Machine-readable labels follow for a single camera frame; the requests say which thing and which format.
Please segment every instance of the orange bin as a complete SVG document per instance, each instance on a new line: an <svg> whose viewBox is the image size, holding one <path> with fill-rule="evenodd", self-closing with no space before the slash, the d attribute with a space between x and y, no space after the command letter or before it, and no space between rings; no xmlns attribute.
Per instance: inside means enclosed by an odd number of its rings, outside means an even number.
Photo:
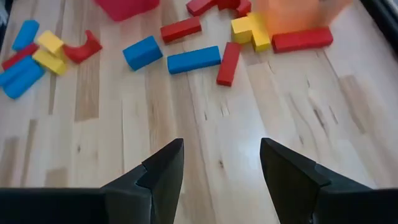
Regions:
<svg viewBox="0 0 398 224"><path fill-rule="evenodd" d="M270 36L327 26L352 0L257 0Z"/></svg>

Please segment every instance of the yellow block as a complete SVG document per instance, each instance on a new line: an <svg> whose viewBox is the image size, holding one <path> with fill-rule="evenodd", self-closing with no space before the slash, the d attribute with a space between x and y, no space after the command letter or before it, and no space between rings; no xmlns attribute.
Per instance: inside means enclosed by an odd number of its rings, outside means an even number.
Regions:
<svg viewBox="0 0 398 224"><path fill-rule="evenodd" d="M44 31L44 33L37 39L37 42L52 54L56 55L57 57L62 57L63 41L51 31Z"/></svg>
<svg viewBox="0 0 398 224"><path fill-rule="evenodd" d="M231 21L233 40L239 44L245 44L251 40L250 18L242 17Z"/></svg>
<svg viewBox="0 0 398 224"><path fill-rule="evenodd" d="M271 46L260 14L251 12L246 17L232 20L231 24L234 42L245 44L252 41L256 52L267 50Z"/></svg>
<svg viewBox="0 0 398 224"><path fill-rule="evenodd" d="M63 75L67 71L67 65L65 64L65 62L63 62L63 60L46 52L45 50L37 50L32 57L41 65L58 75Z"/></svg>

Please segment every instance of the curved red block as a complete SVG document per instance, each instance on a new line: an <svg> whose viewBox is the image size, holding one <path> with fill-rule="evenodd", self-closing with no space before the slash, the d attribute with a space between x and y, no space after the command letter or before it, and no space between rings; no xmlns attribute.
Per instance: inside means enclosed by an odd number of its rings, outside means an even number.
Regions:
<svg viewBox="0 0 398 224"><path fill-rule="evenodd" d="M237 18L247 16L251 12L251 2L248 0L217 0L217 6L218 10L235 10Z"/></svg>
<svg viewBox="0 0 398 224"><path fill-rule="evenodd" d="M65 55L75 63L81 63L102 49L100 42L90 30L86 30L87 41L81 47L63 45Z"/></svg>

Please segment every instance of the yellow square block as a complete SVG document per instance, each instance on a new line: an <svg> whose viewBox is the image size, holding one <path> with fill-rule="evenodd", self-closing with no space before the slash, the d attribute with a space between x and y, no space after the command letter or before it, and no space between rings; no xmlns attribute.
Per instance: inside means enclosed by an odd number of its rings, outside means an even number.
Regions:
<svg viewBox="0 0 398 224"><path fill-rule="evenodd" d="M248 17L242 17L231 21L233 40L239 44L245 44L251 40L251 21Z"/></svg>
<svg viewBox="0 0 398 224"><path fill-rule="evenodd" d="M254 29L253 33L253 47L256 52L267 50L271 46L271 42L266 32L260 29Z"/></svg>
<svg viewBox="0 0 398 224"><path fill-rule="evenodd" d="M41 46L45 47L52 54L58 57L62 56L63 41L60 40L51 31L49 30L44 31L44 33L37 39L37 42Z"/></svg>

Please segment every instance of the wooden floor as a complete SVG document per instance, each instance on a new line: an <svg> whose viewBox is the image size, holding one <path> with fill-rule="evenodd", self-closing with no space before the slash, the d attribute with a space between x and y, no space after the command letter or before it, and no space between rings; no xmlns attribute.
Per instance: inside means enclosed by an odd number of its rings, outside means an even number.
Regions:
<svg viewBox="0 0 398 224"><path fill-rule="evenodd" d="M124 22L86 0L18 0L0 60L25 19L66 43L86 29L104 49L22 98L0 93L0 186L99 187L175 138L185 140L176 223L278 223L259 145L271 137L370 187L398 187L398 63L358 2L331 25L331 47L241 52L232 88L218 66L170 76L166 56L212 45L224 52L232 12L211 9L203 32L164 45L159 28L188 17L187 0ZM154 35L164 57L131 72L122 50Z"/></svg>

